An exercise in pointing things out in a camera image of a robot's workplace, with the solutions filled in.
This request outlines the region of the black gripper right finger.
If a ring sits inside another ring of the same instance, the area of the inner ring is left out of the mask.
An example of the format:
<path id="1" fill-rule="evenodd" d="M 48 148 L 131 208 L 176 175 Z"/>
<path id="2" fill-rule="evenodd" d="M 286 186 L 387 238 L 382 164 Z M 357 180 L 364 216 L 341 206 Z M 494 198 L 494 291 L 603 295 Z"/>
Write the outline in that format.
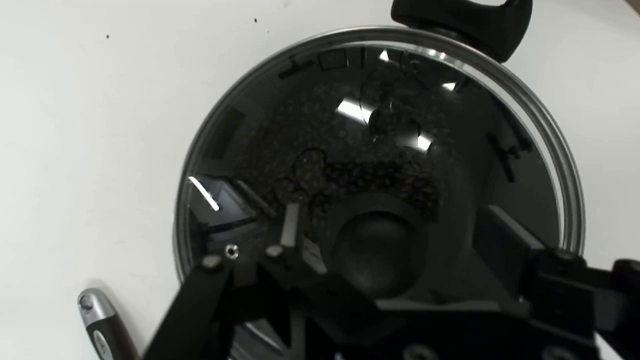
<path id="1" fill-rule="evenodd" d="M 622 360 L 640 358 L 640 261 L 591 267 L 580 254 L 543 244 L 499 206 L 477 214 L 477 254 L 529 317 L 574 344 L 601 334 Z"/>

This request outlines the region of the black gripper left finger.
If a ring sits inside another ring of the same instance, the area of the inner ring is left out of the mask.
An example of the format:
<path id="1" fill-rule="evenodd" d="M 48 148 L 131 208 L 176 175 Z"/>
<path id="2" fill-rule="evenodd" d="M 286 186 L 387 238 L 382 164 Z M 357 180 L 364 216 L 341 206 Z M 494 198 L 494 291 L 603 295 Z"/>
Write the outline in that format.
<path id="1" fill-rule="evenodd" d="M 310 277 L 297 252 L 263 254 L 251 263 L 205 256 L 183 281 L 142 360 L 230 360 L 236 328 L 266 319 L 283 360 L 315 360 L 310 313 L 298 288 Z"/>

